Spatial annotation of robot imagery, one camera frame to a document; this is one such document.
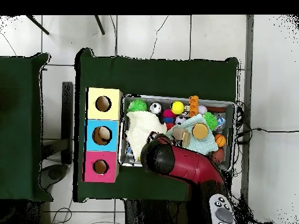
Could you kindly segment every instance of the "hole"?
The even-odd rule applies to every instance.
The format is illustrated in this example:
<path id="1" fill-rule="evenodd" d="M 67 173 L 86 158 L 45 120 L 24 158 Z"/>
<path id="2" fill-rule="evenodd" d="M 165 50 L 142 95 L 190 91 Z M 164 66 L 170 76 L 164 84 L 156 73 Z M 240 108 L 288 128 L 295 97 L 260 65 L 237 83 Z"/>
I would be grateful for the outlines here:
<path id="1" fill-rule="evenodd" d="M 112 139 L 112 131 L 106 126 L 96 127 L 92 139 L 98 145 L 107 145 Z"/>
<path id="2" fill-rule="evenodd" d="M 109 111 L 111 108 L 111 100 L 107 96 L 100 96 L 96 99 L 96 108 L 102 112 Z"/>
<path id="3" fill-rule="evenodd" d="M 93 171 L 95 171 L 98 174 L 105 174 L 107 173 L 109 166 L 105 160 L 97 160 L 92 165 Z"/>

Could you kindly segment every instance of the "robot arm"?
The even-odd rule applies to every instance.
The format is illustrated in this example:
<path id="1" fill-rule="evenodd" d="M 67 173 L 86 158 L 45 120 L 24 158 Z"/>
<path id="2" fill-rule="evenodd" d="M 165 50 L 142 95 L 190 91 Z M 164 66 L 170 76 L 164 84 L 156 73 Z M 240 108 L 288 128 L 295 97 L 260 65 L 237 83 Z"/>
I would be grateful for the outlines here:
<path id="1" fill-rule="evenodd" d="M 224 179 L 208 157 L 177 146 L 164 134 L 152 132 L 140 159 L 146 169 L 193 185 L 205 224 L 236 224 Z"/>

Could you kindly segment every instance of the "orange block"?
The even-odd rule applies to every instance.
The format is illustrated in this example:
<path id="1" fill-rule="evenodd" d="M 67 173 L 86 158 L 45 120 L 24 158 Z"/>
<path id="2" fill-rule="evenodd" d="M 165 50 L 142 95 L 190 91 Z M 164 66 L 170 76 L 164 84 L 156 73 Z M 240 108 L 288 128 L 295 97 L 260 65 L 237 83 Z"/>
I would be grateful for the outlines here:
<path id="1" fill-rule="evenodd" d="M 199 113 L 199 97 L 198 96 L 190 96 L 189 97 L 189 117 L 193 117 L 195 115 L 198 115 Z"/>

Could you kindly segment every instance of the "dark green tablecloth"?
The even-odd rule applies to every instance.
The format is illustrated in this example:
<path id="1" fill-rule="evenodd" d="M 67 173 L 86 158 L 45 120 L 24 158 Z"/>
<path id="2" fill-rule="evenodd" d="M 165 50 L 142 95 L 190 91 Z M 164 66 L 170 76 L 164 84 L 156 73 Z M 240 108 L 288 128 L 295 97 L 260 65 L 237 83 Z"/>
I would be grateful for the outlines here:
<path id="1" fill-rule="evenodd" d="M 185 200 L 189 186 L 147 173 L 142 167 L 120 167 L 115 183 L 82 182 L 86 87 L 120 89 L 124 94 L 169 96 L 234 102 L 238 61 L 168 61 L 94 57 L 88 48 L 76 56 L 74 198 Z"/>
<path id="2" fill-rule="evenodd" d="M 0 57 L 0 199 L 52 200 L 39 186 L 40 69 L 48 54 Z"/>

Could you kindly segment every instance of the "gray tray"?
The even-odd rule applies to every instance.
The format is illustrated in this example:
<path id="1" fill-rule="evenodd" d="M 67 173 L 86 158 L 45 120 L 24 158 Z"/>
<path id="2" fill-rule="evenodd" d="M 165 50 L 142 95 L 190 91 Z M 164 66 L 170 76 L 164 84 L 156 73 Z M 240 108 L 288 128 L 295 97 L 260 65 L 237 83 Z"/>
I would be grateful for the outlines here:
<path id="1" fill-rule="evenodd" d="M 189 99 L 184 98 L 173 98 L 173 97 L 160 97 L 160 96 L 146 96 L 146 95 L 124 95 L 121 100 L 121 116 L 120 119 L 120 135 L 119 135 L 119 152 L 118 161 L 122 166 L 142 166 L 140 161 L 135 162 L 132 157 L 128 157 L 125 153 L 127 141 L 125 139 L 126 131 L 129 128 L 129 118 L 126 116 L 125 112 L 131 101 L 135 99 L 141 99 L 147 102 L 148 106 L 153 102 L 158 102 L 161 104 L 162 109 L 168 109 L 171 107 L 171 103 L 178 100 L 184 105 L 189 105 Z M 235 134 L 236 134 L 236 120 L 237 120 L 237 106 L 234 102 L 228 101 L 216 101 L 216 100 L 202 100 L 200 99 L 200 104 L 207 107 L 224 107 L 225 111 L 225 128 L 222 134 L 227 138 L 227 144 L 223 146 L 225 159 L 218 166 L 221 170 L 230 171 L 234 164 L 234 150 L 235 150 Z"/>

